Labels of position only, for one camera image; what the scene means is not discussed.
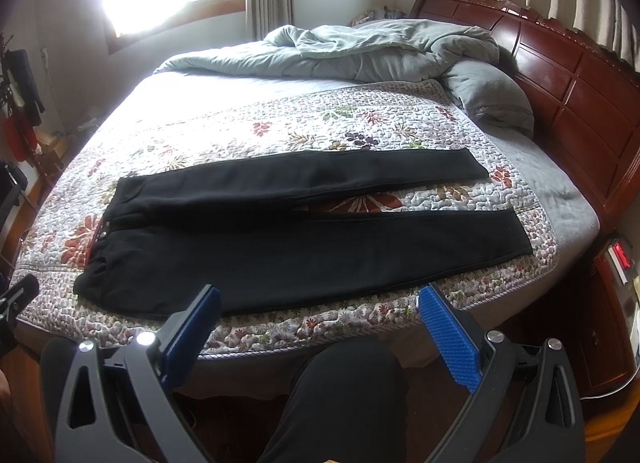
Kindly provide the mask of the red display alarm clock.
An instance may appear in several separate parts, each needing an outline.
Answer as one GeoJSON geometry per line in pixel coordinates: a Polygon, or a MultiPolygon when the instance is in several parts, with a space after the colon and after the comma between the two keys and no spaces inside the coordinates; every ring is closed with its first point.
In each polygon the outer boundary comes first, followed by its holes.
{"type": "Polygon", "coordinates": [[[605,257],[616,274],[620,285],[627,285],[637,274],[636,262],[632,255],[630,243],[620,235],[608,240],[605,246],[605,257]]]}

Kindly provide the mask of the grey bed sheet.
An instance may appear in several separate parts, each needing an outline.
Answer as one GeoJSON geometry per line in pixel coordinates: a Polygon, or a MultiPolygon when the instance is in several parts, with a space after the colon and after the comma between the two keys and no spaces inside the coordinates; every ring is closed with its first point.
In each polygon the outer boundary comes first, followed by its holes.
{"type": "Polygon", "coordinates": [[[480,125],[486,136],[518,168],[546,211],[565,271],[582,256],[600,231],[597,213],[573,181],[533,140],[517,130],[480,125]]]}

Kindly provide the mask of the grey pillow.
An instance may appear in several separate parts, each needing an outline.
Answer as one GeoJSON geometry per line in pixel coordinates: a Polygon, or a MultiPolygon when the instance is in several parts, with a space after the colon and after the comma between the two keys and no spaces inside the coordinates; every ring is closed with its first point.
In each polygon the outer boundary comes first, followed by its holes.
{"type": "Polygon", "coordinates": [[[462,59],[437,80],[473,122],[534,137],[534,112],[524,90],[495,65],[462,59]]]}

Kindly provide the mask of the wooden coat rack with clothes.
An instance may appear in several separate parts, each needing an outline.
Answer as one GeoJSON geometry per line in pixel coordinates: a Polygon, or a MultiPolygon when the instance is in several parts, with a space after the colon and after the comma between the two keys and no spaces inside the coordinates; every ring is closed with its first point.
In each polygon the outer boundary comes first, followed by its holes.
{"type": "Polygon", "coordinates": [[[12,37],[1,34],[1,125],[17,162],[27,162],[40,178],[50,176],[42,166],[42,150],[36,135],[44,106],[25,49],[11,50],[12,37]]]}

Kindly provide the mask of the black metal frame chair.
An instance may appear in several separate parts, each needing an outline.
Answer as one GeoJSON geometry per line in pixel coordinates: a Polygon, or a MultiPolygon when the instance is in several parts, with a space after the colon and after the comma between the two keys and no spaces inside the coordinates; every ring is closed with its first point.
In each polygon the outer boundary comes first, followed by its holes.
{"type": "Polygon", "coordinates": [[[16,211],[22,202],[30,204],[26,194],[28,180],[24,172],[10,160],[1,161],[1,261],[6,269],[14,268],[15,246],[12,244],[11,229],[16,211]]]}

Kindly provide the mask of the wooden nightstand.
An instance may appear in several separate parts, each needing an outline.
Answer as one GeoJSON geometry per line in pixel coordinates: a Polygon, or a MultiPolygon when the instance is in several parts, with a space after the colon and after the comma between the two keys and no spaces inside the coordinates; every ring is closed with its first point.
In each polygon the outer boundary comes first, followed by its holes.
{"type": "Polygon", "coordinates": [[[632,281],[620,285],[605,257],[594,256],[582,296],[576,372],[579,392],[593,398],[615,393],[638,369],[638,295],[632,281]]]}

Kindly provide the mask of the grey-green duvet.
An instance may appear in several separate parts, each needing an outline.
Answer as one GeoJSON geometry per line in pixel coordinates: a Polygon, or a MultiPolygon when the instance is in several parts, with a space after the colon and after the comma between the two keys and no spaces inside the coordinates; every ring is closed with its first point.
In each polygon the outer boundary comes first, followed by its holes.
{"type": "Polygon", "coordinates": [[[176,54],[155,70],[228,76],[423,82],[462,59],[496,64],[489,30],[429,19],[378,20],[357,27],[283,25],[246,44],[176,54]]]}

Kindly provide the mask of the person's black trouser leg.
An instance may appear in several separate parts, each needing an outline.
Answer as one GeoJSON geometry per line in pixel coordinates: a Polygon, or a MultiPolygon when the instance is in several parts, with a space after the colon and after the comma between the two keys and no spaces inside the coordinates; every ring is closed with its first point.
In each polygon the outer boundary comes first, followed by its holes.
{"type": "Polygon", "coordinates": [[[339,342],[299,372],[262,462],[403,462],[407,384],[377,339],[339,342]]]}

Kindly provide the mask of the dark red wooden headboard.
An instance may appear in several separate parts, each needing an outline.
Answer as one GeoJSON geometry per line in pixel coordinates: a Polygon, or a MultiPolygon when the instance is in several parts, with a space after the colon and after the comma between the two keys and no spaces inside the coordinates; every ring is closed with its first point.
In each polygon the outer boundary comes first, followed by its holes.
{"type": "Polygon", "coordinates": [[[416,0],[415,18],[489,30],[524,90],[535,142],[587,197],[605,230],[639,192],[639,76],[583,33],[506,0],[416,0]]]}

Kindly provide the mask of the black pants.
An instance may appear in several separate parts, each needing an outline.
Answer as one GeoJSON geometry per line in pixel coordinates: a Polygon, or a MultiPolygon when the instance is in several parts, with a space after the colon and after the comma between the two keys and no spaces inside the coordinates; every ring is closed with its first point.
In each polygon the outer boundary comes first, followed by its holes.
{"type": "Polygon", "coordinates": [[[511,209],[349,212],[353,197],[484,181],[460,150],[303,151],[119,180],[75,293],[162,319],[206,285],[226,316],[417,287],[532,253],[511,209]]]}

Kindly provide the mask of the floral quilted bedspread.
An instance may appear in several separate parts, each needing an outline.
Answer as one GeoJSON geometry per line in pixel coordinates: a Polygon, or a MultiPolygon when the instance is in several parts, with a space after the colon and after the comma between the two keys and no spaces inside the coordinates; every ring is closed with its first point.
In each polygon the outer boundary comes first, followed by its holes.
{"type": "Polygon", "coordinates": [[[533,252],[505,264],[442,280],[461,308],[474,308],[529,287],[559,262],[559,243],[532,184],[446,96],[437,82],[374,87],[252,80],[224,87],[216,77],[154,76],[136,88],[70,163],[54,186],[17,259],[17,275],[35,275],[39,295],[20,319],[31,329],[104,347],[129,341],[146,322],[111,315],[81,301],[73,285],[84,269],[117,181],[214,160],[305,150],[343,152],[370,146],[468,149],[488,170],[476,183],[356,198],[347,212],[512,209],[533,252]]]}

